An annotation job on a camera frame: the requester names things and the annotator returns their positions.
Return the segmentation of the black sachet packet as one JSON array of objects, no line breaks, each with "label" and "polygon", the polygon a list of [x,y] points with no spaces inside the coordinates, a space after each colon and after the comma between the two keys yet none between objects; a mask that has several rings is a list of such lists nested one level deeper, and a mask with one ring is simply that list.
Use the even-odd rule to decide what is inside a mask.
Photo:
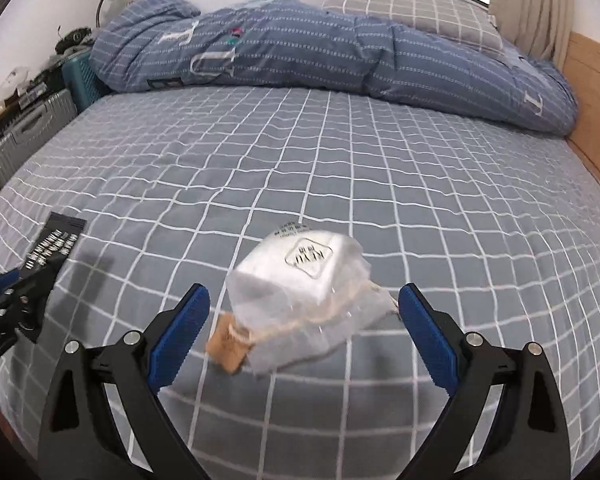
[{"label": "black sachet packet", "polygon": [[38,341],[48,296],[85,227],[84,219],[51,212],[24,258],[14,294],[17,327],[31,342]]}]

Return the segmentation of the clear bag with tag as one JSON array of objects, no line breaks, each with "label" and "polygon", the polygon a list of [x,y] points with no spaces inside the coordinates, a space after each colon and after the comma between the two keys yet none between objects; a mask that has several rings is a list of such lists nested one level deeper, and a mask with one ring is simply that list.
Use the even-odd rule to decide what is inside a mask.
[{"label": "clear bag with tag", "polygon": [[396,312],[357,240],[297,223],[257,244],[225,287],[230,312],[219,316],[206,351],[228,374],[317,359]]}]

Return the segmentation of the grey suitcase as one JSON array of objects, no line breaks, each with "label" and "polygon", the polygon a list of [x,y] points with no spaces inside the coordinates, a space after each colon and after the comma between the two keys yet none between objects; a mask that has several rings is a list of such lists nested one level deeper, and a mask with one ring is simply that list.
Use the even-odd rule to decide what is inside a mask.
[{"label": "grey suitcase", "polygon": [[78,114],[69,90],[39,102],[0,131],[0,191],[16,171]]}]

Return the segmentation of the grey checked bed sheet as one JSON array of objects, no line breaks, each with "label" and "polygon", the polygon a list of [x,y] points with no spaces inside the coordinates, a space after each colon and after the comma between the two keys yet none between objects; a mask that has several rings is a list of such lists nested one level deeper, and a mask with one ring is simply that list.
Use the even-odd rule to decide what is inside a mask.
[{"label": "grey checked bed sheet", "polygon": [[417,284],[491,344],[542,344],[573,477],[600,450],[600,186],[562,139],[318,90],[117,94],[3,188],[0,272],[51,211],[86,230],[38,343],[0,361],[0,407],[33,456],[65,343],[143,330],[198,282],[207,323],[159,398],[213,479],[396,478],[448,397],[395,315],[273,377],[204,354],[227,272],[291,222],[354,237],[374,282]]}]

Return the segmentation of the teal suitcase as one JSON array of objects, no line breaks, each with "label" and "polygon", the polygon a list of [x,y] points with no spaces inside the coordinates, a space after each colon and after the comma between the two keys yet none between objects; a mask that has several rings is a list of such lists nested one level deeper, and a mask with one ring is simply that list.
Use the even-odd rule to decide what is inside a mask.
[{"label": "teal suitcase", "polygon": [[112,92],[96,76],[90,63],[90,56],[90,50],[76,52],[66,58],[61,66],[62,78],[79,113]]}]

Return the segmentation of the blue striped duvet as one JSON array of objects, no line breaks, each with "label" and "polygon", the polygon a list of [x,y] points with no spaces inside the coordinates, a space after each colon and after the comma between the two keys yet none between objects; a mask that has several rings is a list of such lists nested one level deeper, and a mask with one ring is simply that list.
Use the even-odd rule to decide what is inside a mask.
[{"label": "blue striped duvet", "polygon": [[550,62],[478,50],[386,18],[298,0],[204,13],[186,0],[138,0],[96,36],[90,63],[117,92],[169,86],[302,87],[568,136],[578,103]]}]

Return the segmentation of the wooden headboard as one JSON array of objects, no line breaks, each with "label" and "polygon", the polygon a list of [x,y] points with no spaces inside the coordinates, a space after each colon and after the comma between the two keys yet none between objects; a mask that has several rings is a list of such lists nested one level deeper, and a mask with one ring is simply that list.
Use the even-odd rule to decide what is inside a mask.
[{"label": "wooden headboard", "polygon": [[600,43],[573,32],[564,74],[579,104],[577,125],[568,144],[600,184]]}]

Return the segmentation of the grey checked pillow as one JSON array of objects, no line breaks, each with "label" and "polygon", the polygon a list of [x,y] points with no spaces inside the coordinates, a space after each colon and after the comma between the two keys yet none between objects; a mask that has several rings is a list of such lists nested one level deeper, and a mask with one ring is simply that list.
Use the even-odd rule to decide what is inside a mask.
[{"label": "grey checked pillow", "polygon": [[467,0],[324,0],[322,8],[386,18],[464,44],[490,58],[504,55],[504,41],[488,12]]}]

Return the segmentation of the beige curtain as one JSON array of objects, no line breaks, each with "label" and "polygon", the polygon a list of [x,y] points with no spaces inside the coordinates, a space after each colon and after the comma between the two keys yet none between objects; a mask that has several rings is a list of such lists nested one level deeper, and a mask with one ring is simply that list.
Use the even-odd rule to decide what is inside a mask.
[{"label": "beige curtain", "polygon": [[573,20],[573,0],[490,0],[501,36],[540,61],[563,68]]}]

